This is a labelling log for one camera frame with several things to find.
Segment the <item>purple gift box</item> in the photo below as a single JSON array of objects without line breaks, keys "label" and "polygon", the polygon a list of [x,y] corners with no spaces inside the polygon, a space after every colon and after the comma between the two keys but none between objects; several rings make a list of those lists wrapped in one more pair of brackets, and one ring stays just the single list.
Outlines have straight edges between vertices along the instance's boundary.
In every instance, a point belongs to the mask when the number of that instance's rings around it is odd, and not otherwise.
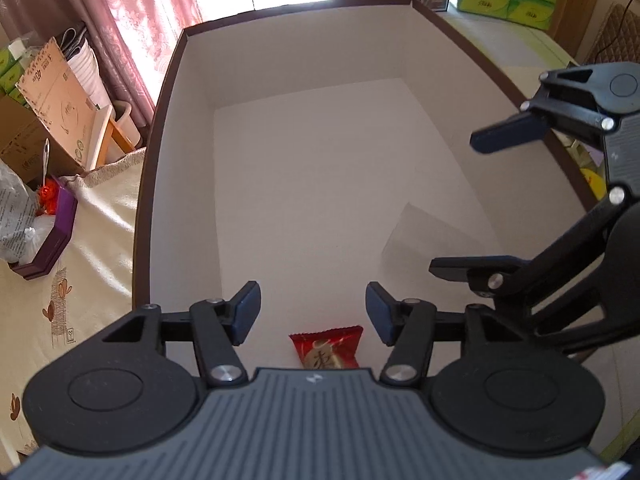
[{"label": "purple gift box", "polygon": [[34,280],[50,273],[72,238],[77,200],[60,179],[47,177],[44,191],[37,192],[41,206],[32,228],[35,233],[27,243],[21,260],[9,268],[24,280]]}]

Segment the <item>brown cardboard storage box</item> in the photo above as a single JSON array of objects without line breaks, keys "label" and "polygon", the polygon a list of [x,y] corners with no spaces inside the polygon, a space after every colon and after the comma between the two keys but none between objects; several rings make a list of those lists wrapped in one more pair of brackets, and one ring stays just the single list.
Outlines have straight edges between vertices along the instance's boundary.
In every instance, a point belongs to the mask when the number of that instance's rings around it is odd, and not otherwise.
[{"label": "brown cardboard storage box", "polygon": [[481,155],[470,136],[537,84],[405,0],[185,29],[145,152],[134,303],[182,311],[256,281],[241,358],[293,367],[292,333],[368,325],[364,291],[407,204],[489,255],[536,256],[594,205],[591,188],[558,139]]}]

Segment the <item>red candy packet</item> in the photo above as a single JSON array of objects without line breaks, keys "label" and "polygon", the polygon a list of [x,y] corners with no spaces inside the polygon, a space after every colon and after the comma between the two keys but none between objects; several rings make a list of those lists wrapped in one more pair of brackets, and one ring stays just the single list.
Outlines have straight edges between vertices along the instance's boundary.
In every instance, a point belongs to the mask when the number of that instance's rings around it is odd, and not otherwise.
[{"label": "red candy packet", "polygon": [[352,370],[359,367],[356,352],[362,333],[363,327],[355,325],[292,334],[290,339],[306,370]]}]

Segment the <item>pink curtain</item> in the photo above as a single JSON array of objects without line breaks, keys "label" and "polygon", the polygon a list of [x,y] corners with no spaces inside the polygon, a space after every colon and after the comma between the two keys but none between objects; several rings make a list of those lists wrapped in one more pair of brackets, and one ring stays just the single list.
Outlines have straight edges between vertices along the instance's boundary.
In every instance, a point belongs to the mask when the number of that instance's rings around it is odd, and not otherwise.
[{"label": "pink curtain", "polygon": [[250,10],[253,0],[1,0],[1,26],[42,39],[77,23],[88,28],[108,94],[152,120],[169,58],[183,29]]}]

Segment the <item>brown cardboard carton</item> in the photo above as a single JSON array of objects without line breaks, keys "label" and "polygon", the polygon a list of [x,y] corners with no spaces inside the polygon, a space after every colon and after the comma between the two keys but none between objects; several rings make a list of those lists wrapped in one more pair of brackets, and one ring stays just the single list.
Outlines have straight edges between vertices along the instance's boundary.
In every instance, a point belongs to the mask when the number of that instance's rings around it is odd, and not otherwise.
[{"label": "brown cardboard carton", "polygon": [[1,95],[1,160],[24,182],[85,174],[98,166],[99,110],[54,39],[29,66],[16,64],[14,89],[23,104]]}]

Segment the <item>cream embroidered cloth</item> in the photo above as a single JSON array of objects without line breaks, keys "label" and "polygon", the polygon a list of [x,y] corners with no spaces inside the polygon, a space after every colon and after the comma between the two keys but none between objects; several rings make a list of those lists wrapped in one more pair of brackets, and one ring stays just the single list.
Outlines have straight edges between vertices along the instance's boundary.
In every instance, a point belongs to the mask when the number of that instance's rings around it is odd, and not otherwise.
[{"label": "cream embroidered cloth", "polygon": [[23,391],[40,368],[131,309],[134,222],[143,151],[66,186],[78,200],[72,238],[51,272],[26,281],[1,269],[1,469],[37,445]]}]

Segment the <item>white plastic bag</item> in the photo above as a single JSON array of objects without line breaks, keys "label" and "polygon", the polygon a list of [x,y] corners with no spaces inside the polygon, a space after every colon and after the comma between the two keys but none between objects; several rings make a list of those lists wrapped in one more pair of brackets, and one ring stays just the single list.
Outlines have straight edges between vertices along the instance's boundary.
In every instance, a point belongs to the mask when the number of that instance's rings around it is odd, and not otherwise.
[{"label": "white plastic bag", "polygon": [[36,194],[5,163],[0,174],[1,259],[18,263],[35,246]]}]

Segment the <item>clear plastic cup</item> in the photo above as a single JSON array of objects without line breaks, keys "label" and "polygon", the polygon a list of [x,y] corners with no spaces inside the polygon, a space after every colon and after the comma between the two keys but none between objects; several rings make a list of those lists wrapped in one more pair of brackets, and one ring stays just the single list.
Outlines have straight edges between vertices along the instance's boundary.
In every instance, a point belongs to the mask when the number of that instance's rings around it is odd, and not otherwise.
[{"label": "clear plastic cup", "polygon": [[484,256],[495,252],[455,226],[407,204],[381,252],[380,281],[398,296],[431,297],[469,289],[428,272],[437,257]]}]

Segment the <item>quilted brown chair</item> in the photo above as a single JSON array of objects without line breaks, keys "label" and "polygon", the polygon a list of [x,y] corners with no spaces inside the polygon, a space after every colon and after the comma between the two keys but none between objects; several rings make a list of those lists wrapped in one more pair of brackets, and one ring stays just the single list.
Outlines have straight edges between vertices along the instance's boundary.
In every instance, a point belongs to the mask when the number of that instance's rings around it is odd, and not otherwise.
[{"label": "quilted brown chair", "polygon": [[622,4],[608,10],[585,64],[639,62],[640,18]]}]

